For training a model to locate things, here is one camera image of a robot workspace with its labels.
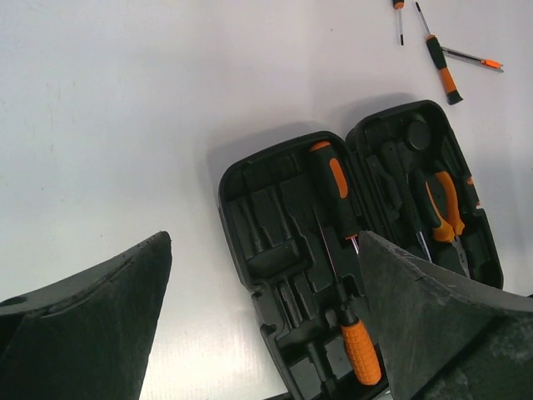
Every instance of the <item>pliers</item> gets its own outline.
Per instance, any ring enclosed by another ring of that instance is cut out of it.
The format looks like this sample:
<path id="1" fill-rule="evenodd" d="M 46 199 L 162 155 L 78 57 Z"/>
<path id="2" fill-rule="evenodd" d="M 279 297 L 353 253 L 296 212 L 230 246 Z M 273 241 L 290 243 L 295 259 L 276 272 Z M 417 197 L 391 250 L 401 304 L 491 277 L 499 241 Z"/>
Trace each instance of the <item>pliers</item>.
<path id="1" fill-rule="evenodd" d="M 468 259 L 460 238 L 465 229 L 465 223 L 461 219 L 456 186 L 444 168 L 440 166 L 437 168 L 435 178 L 444 191 L 446 206 L 439 207 L 439 203 L 435 200 L 436 194 L 433 193 L 436 190 L 435 185 L 431 186 L 428 183 L 426 175 L 420 169 L 413 172 L 415 197 L 422 217 L 433 229 L 433 238 L 440 243 L 449 243 L 455 248 L 461 269 L 470 278 Z"/>

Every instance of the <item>black plastic case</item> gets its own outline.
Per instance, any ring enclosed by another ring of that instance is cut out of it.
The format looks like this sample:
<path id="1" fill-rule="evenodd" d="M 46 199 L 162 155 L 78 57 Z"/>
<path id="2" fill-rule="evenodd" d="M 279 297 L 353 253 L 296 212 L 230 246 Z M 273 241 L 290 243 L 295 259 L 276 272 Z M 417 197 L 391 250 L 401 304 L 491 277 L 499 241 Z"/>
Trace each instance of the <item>black plastic case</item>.
<path id="1" fill-rule="evenodd" d="M 431 132 L 423 152 L 406 142 L 407 127 L 414 121 L 424 122 Z M 407 176 L 420 169 L 430 177 L 435 162 L 450 173 L 466 225 L 461 240 L 471 277 L 503 287 L 496 247 L 471 173 L 446 115 L 434 102 L 414 102 L 367 117 L 345 142 L 331 132 L 315 132 L 233 164 L 219 186 L 222 224 L 239 278 L 252 292 L 262 336 L 296 400 L 366 400 L 388 386 L 378 345 L 383 378 L 373 387 L 357 381 L 346 357 L 336 320 L 334 277 L 316 214 L 351 306 L 371 337 L 376 335 L 356 253 L 332 226 L 330 208 L 313 180 L 309 151 L 313 144 L 329 141 L 340 157 L 354 194 L 352 209 L 363 228 L 423 257 L 415 234 L 402 221 L 395 181 L 376 153 L 390 140 L 404 152 Z M 433 241 L 430 227 L 425 234 L 434 263 L 462 273 L 451 245 Z"/>

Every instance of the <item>white table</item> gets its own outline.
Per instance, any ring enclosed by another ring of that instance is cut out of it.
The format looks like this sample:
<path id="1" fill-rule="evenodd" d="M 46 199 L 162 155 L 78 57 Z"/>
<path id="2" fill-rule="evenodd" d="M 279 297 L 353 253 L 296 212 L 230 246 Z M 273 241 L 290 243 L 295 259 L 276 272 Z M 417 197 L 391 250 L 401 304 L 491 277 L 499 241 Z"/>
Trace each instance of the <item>white table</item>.
<path id="1" fill-rule="evenodd" d="M 411 2 L 0 2 L 0 298 L 99 263 L 159 230 L 173 267 L 143 400 L 260 400 L 285 388 L 217 213 L 227 167 L 287 138 L 341 136 L 384 108 L 441 104 L 505 273 L 533 293 L 533 2 L 422 0 L 450 60 L 450 107 Z"/>

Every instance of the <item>white surface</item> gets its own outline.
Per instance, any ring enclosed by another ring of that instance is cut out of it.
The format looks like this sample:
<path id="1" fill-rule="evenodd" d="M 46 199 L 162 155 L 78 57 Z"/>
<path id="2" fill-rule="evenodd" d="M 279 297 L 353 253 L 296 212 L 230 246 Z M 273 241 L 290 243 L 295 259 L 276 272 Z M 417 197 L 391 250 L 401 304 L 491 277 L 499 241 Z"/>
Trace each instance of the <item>white surface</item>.
<path id="1" fill-rule="evenodd" d="M 533 293 L 533 2 L 429 1 L 449 107 L 406 4 L 391 0 L 0 2 L 0 298 L 77 273 L 159 230 L 173 267 L 142 399 L 285 391 L 217 214 L 232 163 L 286 138 L 430 98 L 476 181 L 505 289 Z"/>

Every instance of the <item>toolbox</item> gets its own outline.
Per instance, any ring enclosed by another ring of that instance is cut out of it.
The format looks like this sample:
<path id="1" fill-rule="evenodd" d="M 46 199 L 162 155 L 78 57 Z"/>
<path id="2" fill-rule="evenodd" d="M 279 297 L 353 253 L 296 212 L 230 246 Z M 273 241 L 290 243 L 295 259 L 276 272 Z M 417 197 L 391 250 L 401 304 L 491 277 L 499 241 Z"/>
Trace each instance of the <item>toolbox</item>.
<path id="1" fill-rule="evenodd" d="M 346 141 L 332 132 L 314 132 L 229 167 L 219 186 L 222 224 L 289 393 L 296 400 L 366 400 L 383 393 L 388 382 L 356 251 L 340 232 L 338 204 L 329 201 L 317 177 L 311 148 L 326 145 L 336 153 L 345 182 L 334 173 L 335 179 L 341 197 L 344 190 L 350 193 L 346 200 L 360 229 L 426 258 L 411 220 L 416 215 L 435 264 L 494 288 L 503 287 L 503 276 L 470 170 L 444 111 L 434 102 L 413 102 L 367 117 Z M 442 221 L 453 219 L 450 183 L 461 229 Z M 438 238 L 440 223 L 454 228 L 450 240 Z M 339 285 L 374 340 L 379 382 L 362 384 L 346 355 Z"/>

